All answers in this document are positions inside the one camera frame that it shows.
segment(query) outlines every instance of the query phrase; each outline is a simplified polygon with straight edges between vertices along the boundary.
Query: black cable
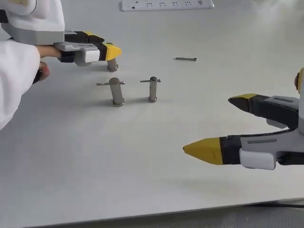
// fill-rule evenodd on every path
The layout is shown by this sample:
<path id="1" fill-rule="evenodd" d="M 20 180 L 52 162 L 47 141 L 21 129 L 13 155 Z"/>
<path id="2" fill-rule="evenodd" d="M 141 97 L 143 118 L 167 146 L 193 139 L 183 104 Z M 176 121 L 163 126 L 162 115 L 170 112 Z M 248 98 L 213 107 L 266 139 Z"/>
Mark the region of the black cable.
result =
<path id="1" fill-rule="evenodd" d="M 304 205 L 300 204 L 285 204 L 285 203 L 260 203 L 251 205 L 253 207 L 264 207 L 264 208 L 304 208 Z"/>

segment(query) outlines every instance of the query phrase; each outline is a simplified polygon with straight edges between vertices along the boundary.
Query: metal rod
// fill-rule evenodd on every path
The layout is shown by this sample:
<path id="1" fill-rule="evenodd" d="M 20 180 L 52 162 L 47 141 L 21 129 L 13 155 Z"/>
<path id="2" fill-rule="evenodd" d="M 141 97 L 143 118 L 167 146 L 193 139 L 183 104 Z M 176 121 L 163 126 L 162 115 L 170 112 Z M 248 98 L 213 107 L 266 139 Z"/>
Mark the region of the metal rod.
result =
<path id="1" fill-rule="evenodd" d="M 105 85 L 106 85 L 106 86 L 109 86 L 110 83 L 108 83 L 108 82 L 107 82 L 107 83 L 96 83 L 96 85 L 97 85 L 97 86 L 105 86 Z"/>
<path id="2" fill-rule="evenodd" d="M 119 79 L 117 77 L 113 77 L 110 79 L 109 84 L 113 96 L 113 105 L 116 107 L 123 106 L 125 101 Z"/>
<path id="3" fill-rule="evenodd" d="M 118 69 L 119 69 L 119 66 L 118 66 L 118 64 L 117 64 L 115 58 L 108 61 L 108 70 L 109 70 L 110 72 L 115 72 L 115 71 L 117 71 Z"/>
<path id="4" fill-rule="evenodd" d="M 140 82 L 150 83 L 150 95 L 148 100 L 150 103 L 155 103 L 157 101 L 157 83 L 161 82 L 161 80 L 157 79 L 157 77 L 151 77 L 149 80 L 141 80 Z"/>
<path id="5" fill-rule="evenodd" d="M 194 61 L 196 62 L 198 59 L 197 58 L 183 58 L 183 57 L 176 57 L 176 60 L 188 60 L 188 61 Z"/>

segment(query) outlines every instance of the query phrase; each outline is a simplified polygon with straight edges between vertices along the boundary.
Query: gray gripper housing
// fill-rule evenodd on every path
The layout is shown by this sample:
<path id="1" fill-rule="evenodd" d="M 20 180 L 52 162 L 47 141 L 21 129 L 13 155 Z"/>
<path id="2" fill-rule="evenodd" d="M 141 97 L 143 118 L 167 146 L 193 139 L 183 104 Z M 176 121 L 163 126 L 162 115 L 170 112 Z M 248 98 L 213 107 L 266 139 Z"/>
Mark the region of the gray gripper housing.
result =
<path id="1" fill-rule="evenodd" d="M 53 45 L 64 42 L 65 32 L 60 31 L 31 31 L 16 28 L 9 23 L 1 23 L 1 27 L 16 42 L 30 45 Z"/>
<path id="2" fill-rule="evenodd" d="M 78 44 L 78 43 L 62 42 L 62 43 L 56 43 L 54 44 L 54 46 L 64 52 L 74 51 L 75 52 L 74 63 L 76 63 L 77 66 L 80 67 L 85 67 L 87 65 L 92 64 L 86 62 L 86 55 L 89 52 L 91 51 L 99 52 L 99 49 L 93 44 Z"/>
<path id="3" fill-rule="evenodd" d="M 299 110 L 299 99 L 295 97 L 288 96 L 272 96 L 265 100 L 265 102 L 270 102 L 278 105 L 283 105 L 285 107 L 290 107 L 294 110 Z M 287 126 L 273 120 L 266 120 L 267 124 L 270 126 L 274 126 L 280 129 L 286 128 Z"/>

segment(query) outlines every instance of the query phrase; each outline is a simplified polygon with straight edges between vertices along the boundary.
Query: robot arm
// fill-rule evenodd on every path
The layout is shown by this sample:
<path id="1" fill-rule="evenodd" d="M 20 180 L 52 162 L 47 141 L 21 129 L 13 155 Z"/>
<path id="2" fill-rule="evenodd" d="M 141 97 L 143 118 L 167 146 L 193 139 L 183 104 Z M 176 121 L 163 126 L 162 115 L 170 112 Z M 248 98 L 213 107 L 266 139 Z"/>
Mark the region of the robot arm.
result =
<path id="1" fill-rule="evenodd" d="M 281 165 L 304 165 L 304 68 L 295 85 L 300 99 L 245 94 L 229 99 L 242 111 L 267 119 L 288 130 L 254 135 L 230 135 L 203 139 L 184 146 L 185 153 L 215 165 L 241 164 L 245 168 L 273 170 Z"/>
<path id="2" fill-rule="evenodd" d="M 66 31 L 61 0 L 0 0 L 0 8 L 1 26 L 16 42 L 53 45 L 62 53 L 61 62 L 87 66 L 115 62 L 121 55 L 120 48 L 90 32 Z"/>

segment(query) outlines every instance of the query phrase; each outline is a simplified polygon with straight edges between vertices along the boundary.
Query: lying metal pin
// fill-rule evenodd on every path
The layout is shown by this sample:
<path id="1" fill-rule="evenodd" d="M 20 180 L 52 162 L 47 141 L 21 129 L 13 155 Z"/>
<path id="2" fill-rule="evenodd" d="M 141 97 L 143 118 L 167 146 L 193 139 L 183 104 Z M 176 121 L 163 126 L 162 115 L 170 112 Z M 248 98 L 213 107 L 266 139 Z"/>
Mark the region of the lying metal pin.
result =
<path id="1" fill-rule="evenodd" d="M 197 58 L 183 58 L 183 57 L 176 57 L 176 60 L 188 60 L 188 61 L 194 61 L 196 62 L 198 59 Z"/>

